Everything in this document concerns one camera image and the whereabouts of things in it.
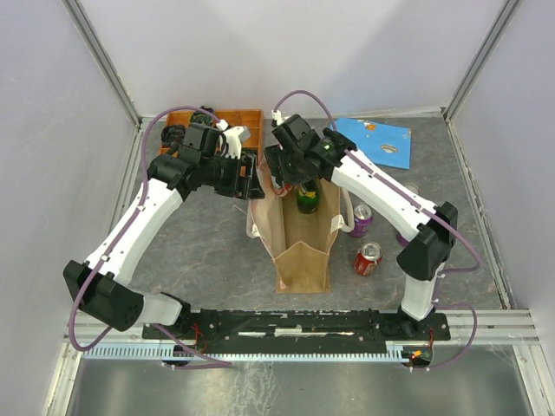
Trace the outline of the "green glass bottle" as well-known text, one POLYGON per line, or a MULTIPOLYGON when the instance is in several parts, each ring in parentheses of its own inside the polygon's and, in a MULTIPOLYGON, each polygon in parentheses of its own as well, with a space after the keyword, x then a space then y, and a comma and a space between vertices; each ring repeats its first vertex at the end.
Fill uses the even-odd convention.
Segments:
POLYGON ((319 188, 315 180, 302 183, 297 191, 297 208, 303 214, 314 213, 319 206, 319 188))

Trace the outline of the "brown canvas tote bag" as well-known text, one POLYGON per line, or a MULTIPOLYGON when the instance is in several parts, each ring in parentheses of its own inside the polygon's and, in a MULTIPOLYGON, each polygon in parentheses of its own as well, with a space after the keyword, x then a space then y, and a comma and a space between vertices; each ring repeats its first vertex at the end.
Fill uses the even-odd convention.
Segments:
POLYGON ((297 208, 297 191, 276 194, 266 161, 258 166, 263 199, 249 201, 246 233, 258 238, 276 267, 278 293, 326 293, 330 291, 330 251, 340 231, 350 231, 351 214, 341 214, 339 186, 318 180, 320 202, 316 212, 297 208))

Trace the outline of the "red cola can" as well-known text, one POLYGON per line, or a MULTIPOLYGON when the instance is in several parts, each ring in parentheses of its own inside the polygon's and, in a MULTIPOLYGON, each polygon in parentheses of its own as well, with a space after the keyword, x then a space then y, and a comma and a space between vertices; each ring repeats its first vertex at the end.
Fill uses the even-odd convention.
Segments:
POLYGON ((361 245, 354 260, 354 270, 358 275, 370 276, 382 260, 382 248, 376 242, 361 245))
POLYGON ((419 189, 419 187, 418 187, 417 185, 415 185, 415 184, 406 184, 406 185, 405 185, 405 188, 406 188, 409 192, 412 192, 412 193, 417 194, 417 195, 420 194, 420 189, 419 189))

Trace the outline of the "purple Fanta can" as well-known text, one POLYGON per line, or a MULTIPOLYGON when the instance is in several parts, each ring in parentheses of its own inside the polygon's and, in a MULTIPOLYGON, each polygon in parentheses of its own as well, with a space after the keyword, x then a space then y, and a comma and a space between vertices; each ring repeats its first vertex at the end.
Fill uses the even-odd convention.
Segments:
POLYGON ((409 241, 400 232, 396 232, 396 240, 402 247, 406 247, 409 244, 409 241))

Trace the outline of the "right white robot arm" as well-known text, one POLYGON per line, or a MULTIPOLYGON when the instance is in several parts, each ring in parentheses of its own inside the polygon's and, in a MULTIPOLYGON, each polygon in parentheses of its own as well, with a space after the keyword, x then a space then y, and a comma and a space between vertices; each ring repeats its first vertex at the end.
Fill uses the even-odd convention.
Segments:
POLYGON ((356 195, 407 241, 396 258, 406 276, 397 321, 402 335, 419 338, 429 329, 436 280, 454 246, 456 209, 410 192, 335 130, 318 133, 298 114, 283 116, 275 110, 271 117, 277 144, 264 155, 275 185, 324 179, 356 195))

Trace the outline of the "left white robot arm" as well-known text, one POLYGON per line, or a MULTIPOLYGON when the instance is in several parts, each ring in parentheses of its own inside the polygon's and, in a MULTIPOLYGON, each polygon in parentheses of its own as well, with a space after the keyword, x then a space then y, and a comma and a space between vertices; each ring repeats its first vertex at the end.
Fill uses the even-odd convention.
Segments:
POLYGON ((190 306, 168 294, 143 294, 129 284, 160 227, 202 186, 220 196, 261 199, 257 154, 243 149, 247 127, 193 123, 174 155, 163 153, 147 169, 147 182, 106 240, 85 261, 71 261, 63 277, 77 308, 118 331, 158 323, 174 338, 192 327, 190 306))

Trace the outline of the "black rolled sock top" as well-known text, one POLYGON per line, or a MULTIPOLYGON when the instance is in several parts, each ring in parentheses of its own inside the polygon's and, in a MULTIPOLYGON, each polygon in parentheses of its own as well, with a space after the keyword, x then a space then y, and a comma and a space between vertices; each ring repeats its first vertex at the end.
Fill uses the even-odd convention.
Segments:
POLYGON ((215 114, 215 110, 212 107, 201 106, 199 110, 195 111, 191 117, 190 122, 201 124, 209 127, 214 127, 217 121, 212 117, 215 114))

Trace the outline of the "orange compartment tray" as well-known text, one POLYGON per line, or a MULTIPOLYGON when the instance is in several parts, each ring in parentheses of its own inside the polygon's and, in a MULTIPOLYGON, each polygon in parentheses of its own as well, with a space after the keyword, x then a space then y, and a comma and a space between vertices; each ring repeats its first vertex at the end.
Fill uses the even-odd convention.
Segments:
MULTIPOLYGON (((262 159, 264 153, 264 114, 259 109, 231 109, 216 110, 215 114, 225 120, 230 127, 247 127, 250 137, 242 147, 255 150, 258 158, 262 159)), ((188 127, 193 111, 172 112, 166 117, 166 125, 183 125, 188 127)))

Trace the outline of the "purple soda can left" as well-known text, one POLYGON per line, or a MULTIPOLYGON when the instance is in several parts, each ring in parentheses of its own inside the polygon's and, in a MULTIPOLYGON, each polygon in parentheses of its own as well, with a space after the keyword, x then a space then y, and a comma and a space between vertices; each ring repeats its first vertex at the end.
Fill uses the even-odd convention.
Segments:
POLYGON ((364 237, 372 224, 374 213, 369 205, 358 204, 353 208, 354 226, 349 233, 351 237, 364 237))

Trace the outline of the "blue patterned cloth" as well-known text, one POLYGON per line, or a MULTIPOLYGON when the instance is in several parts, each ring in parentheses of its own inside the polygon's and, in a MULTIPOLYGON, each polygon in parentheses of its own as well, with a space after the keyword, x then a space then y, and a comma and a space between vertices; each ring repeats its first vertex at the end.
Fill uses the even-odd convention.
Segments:
POLYGON ((374 164, 403 170, 410 168, 410 128, 349 118, 337 119, 336 127, 374 164))

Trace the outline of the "red cola can front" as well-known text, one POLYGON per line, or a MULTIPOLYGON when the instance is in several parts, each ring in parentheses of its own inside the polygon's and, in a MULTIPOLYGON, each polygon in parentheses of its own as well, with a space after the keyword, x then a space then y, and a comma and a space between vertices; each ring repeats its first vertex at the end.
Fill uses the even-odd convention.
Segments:
POLYGON ((361 245, 354 260, 354 270, 358 275, 370 276, 382 260, 382 248, 376 242, 361 245))

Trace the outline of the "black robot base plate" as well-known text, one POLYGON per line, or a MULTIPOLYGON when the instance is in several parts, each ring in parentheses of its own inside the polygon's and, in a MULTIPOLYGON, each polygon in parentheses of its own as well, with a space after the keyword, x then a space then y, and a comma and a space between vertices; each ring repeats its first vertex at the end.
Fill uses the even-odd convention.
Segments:
POLYGON ((183 323, 161 330, 145 326, 142 337, 162 340, 166 332, 198 341, 207 354, 384 353, 388 341, 449 341, 447 317, 434 312, 413 324, 396 312, 347 311, 189 311, 183 323))

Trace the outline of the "left aluminium frame post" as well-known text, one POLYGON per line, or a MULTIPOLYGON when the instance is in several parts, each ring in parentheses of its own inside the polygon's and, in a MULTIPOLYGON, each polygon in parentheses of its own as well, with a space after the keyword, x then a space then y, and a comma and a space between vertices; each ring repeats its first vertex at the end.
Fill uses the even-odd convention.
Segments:
POLYGON ((141 116, 133 104, 129 93, 125 89, 108 52, 102 45, 101 39, 97 35, 94 25, 90 21, 82 2, 76 0, 62 0, 62 4, 69 13, 76 28, 81 33, 83 40, 88 46, 88 50, 100 67, 101 72, 105 75, 108 84, 114 90, 120 104, 127 114, 127 117, 135 125, 139 125, 141 123, 141 116))

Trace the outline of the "aluminium frame post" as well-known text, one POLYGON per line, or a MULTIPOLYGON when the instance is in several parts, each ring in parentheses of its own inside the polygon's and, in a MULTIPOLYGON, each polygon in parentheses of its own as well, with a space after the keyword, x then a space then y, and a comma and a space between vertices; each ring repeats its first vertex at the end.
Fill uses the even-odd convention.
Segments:
POLYGON ((520 4, 520 0, 506 0, 503 2, 499 13, 494 18, 490 29, 487 31, 484 40, 478 48, 478 51, 471 60, 458 87, 455 89, 451 101, 442 111, 445 122, 452 121, 455 115, 459 112, 464 100, 480 76, 480 72, 485 67, 491 54, 494 52, 499 40, 513 19, 513 16, 518 10, 520 4))
POLYGON ((101 72, 105 75, 108 84, 114 90, 120 104, 127 114, 127 117, 135 125, 139 125, 141 123, 141 116, 133 104, 129 93, 125 89, 108 52, 102 45, 101 39, 97 35, 94 25, 90 21, 82 2, 76 0, 62 0, 62 4, 69 13, 76 28, 81 33, 83 40, 88 46, 88 50, 100 67, 101 72))

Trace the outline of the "right aluminium frame post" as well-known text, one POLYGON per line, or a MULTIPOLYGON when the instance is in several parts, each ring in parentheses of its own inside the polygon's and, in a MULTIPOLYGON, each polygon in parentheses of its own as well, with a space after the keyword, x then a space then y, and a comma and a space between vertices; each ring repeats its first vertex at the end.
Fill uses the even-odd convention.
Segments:
POLYGON ((484 40, 478 48, 478 51, 471 60, 458 87, 455 89, 451 101, 442 111, 445 122, 452 121, 455 115, 459 112, 464 100, 480 76, 480 72, 485 67, 491 54, 494 52, 499 40, 513 19, 513 16, 518 10, 520 4, 520 0, 506 0, 503 2, 499 13, 494 18, 490 29, 487 31, 484 40))

